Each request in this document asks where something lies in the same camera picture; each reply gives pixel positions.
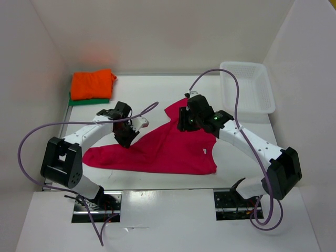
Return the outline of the green t-shirt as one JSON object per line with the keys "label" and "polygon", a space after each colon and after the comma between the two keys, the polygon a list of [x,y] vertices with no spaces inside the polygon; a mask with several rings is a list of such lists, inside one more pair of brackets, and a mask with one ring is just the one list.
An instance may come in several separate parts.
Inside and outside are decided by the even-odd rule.
{"label": "green t-shirt", "polygon": [[95,105],[95,104],[107,104],[110,102],[108,98],[92,98],[92,99],[83,99],[83,100],[72,100],[71,92],[69,92],[69,106],[86,106],[86,105]]}

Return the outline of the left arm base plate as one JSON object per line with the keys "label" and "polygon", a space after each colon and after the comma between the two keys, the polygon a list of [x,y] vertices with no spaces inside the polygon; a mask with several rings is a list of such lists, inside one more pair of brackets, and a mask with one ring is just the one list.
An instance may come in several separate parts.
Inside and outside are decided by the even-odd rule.
{"label": "left arm base plate", "polygon": [[[122,192],[121,191],[107,191],[106,195],[109,195],[108,202],[105,206],[97,206],[92,203],[87,202],[90,213],[95,223],[104,223],[108,221],[109,223],[119,223],[121,214],[121,202],[122,202]],[[75,203],[72,212],[72,223],[89,223],[90,218],[88,211],[85,208],[82,200],[78,197],[75,198]]]}

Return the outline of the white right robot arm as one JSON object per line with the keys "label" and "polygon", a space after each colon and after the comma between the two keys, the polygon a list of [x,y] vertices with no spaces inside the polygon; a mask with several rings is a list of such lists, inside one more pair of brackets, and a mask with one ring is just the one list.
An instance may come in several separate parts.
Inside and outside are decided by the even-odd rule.
{"label": "white right robot arm", "polygon": [[206,98],[197,92],[188,92],[186,106],[179,109],[178,130],[181,132],[203,130],[217,139],[230,143],[258,164],[266,174],[263,178],[243,178],[232,186],[230,200],[235,206],[243,206],[249,198],[271,195],[283,200],[301,180],[299,156],[291,147],[282,149],[255,135],[229,113],[215,112]]}

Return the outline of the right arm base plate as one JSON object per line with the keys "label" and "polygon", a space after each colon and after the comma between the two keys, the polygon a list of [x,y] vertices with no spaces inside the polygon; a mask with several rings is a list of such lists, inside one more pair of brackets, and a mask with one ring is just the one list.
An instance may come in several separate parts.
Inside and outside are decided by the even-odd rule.
{"label": "right arm base plate", "polygon": [[217,221],[234,221],[250,219],[256,208],[258,196],[243,199],[237,192],[238,185],[244,180],[240,179],[230,188],[213,190],[215,213]]}

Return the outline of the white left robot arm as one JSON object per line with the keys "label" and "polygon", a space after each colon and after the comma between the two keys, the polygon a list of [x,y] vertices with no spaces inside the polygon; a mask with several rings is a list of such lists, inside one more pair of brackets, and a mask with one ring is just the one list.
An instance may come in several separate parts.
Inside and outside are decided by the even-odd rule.
{"label": "white left robot arm", "polygon": [[86,125],[64,138],[51,138],[46,147],[40,174],[42,177],[75,191],[81,205],[90,208],[112,208],[116,199],[105,194],[104,188],[83,174],[82,157],[100,139],[113,133],[123,148],[129,148],[132,141],[147,127],[144,117],[129,119],[131,107],[117,102],[113,109],[100,110],[92,124]]}

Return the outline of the pink t-shirt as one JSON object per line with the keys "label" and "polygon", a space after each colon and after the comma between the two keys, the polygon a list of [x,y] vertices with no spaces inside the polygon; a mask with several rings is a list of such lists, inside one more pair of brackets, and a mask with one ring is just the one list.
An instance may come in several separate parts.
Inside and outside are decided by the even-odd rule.
{"label": "pink t-shirt", "polygon": [[85,165],[107,170],[147,173],[209,175],[217,171],[212,150],[216,138],[203,130],[177,129],[181,99],[165,108],[170,121],[141,137],[128,149],[118,144],[90,148],[83,156]]}

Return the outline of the orange t-shirt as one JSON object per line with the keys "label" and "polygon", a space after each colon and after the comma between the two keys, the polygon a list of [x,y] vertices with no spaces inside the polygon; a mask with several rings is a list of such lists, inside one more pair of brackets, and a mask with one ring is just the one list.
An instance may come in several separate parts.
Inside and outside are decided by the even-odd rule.
{"label": "orange t-shirt", "polygon": [[117,76],[111,69],[95,72],[75,72],[71,82],[71,99],[110,99]]}

